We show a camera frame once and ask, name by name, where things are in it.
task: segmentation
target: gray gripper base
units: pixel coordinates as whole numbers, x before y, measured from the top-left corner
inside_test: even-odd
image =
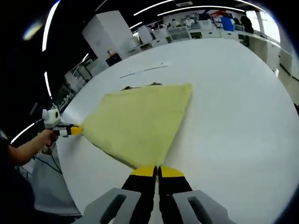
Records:
[[[129,224],[140,192],[113,188],[86,206],[84,215],[73,224]]]
[[[173,194],[184,224],[235,224],[228,211],[201,190]]]

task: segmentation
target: blue container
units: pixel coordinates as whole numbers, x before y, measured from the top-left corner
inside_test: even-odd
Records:
[[[221,22],[223,24],[223,29],[226,31],[234,31],[234,25],[230,18],[221,17]]]

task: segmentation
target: desk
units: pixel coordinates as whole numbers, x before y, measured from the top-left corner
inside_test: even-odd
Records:
[[[168,66],[121,78],[165,62]],[[299,120],[271,69],[234,40],[170,43],[97,75],[62,118],[80,123],[105,94],[153,82],[193,85],[164,164],[182,171],[194,190],[224,206],[234,222],[273,223],[299,182]],[[57,148],[68,190],[82,213],[97,197],[121,187],[131,171],[82,136],[59,138]],[[159,220],[158,206],[153,214]]]

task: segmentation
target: ceiling light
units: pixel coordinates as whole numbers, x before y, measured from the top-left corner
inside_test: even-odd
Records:
[[[140,25],[141,23],[142,23],[142,22],[139,22],[139,23],[137,23],[137,24],[131,26],[129,29],[133,29],[134,27],[137,27],[137,26]]]
[[[23,40],[25,41],[30,40],[42,26],[43,24],[40,21],[37,21],[32,25],[30,25],[30,27],[25,31],[23,35]]]
[[[29,125],[28,127],[26,127],[23,131],[21,131],[20,133],[18,133],[17,136],[14,137],[14,139],[11,140],[10,144],[12,144],[14,141],[17,140],[17,138],[19,138],[25,131],[27,131],[29,128],[31,128],[33,125],[35,125],[37,122],[39,122],[40,120],[32,123],[31,125]]]
[[[154,5],[150,6],[150,7],[147,7],[147,8],[145,8],[145,9],[143,9],[143,10],[139,11],[138,13],[135,13],[134,15],[138,15],[139,13],[142,13],[142,12],[144,12],[144,11],[146,11],[146,10],[150,9],[150,8],[153,8],[153,7],[155,7],[155,6],[158,6],[158,5],[161,5],[161,4],[164,4],[164,3],[170,2],[170,1],[174,1],[174,0],[162,1],[162,2],[160,2],[160,3],[154,4]]]
[[[247,5],[253,6],[253,7],[255,7],[255,8],[257,8],[257,9],[259,9],[259,10],[265,12],[265,10],[263,10],[263,9],[260,8],[259,6],[256,6],[256,5],[254,5],[254,4],[250,3],[250,2],[243,1],[243,0],[235,0],[235,1],[239,1],[239,2],[245,3],[245,4],[247,4]]]
[[[171,11],[168,11],[168,12],[165,12],[165,13],[158,14],[157,16],[172,13],[172,12],[176,12],[176,11],[180,11],[180,10],[191,9],[191,8],[225,8],[225,9],[231,9],[231,10],[235,10],[235,11],[239,11],[239,12],[243,12],[243,13],[245,12],[244,10],[241,10],[241,9],[238,9],[238,8],[231,8],[231,7],[226,7],[226,6],[192,6],[192,7],[174,9],[174,10],[171,10]]]
[[[47,86],[48,94],[49,94],[50,98],[52,98],[52,94],[51,94],[50,87],[49,87],[48,73],[47,72],[45,72],[45,81],[46,81],[46,86]]]
[[[49,28],[50,28],[50,24],[51,24],[51,21],[53,19],[53,15],[55,13],[55,10],[59,4],[60,0],[58,2],[56,2],[50,12],[49,12],[49,15],[48,15],[48,18],[47,18],[47,21],[46,21],[46,25],[45,25],[45,30],[43,32],[43,46],[42,46],[42,51],[45,51],[46,48],[47,48],[47,39],[48,39],[48,32],[49,32]]]
[[[81,62],[83,62],[83,61],[85,61],[85,59],[88,57],[88,53],[87,53],[87,55],[85,55],[85,57],[82,59],[82,61]]]

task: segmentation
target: floor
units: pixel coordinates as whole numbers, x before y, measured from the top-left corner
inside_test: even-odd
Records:
[[[289,93],[294,104],[299,105],[299,81],[291,77],[281,66],[278,67],[278,78]]]

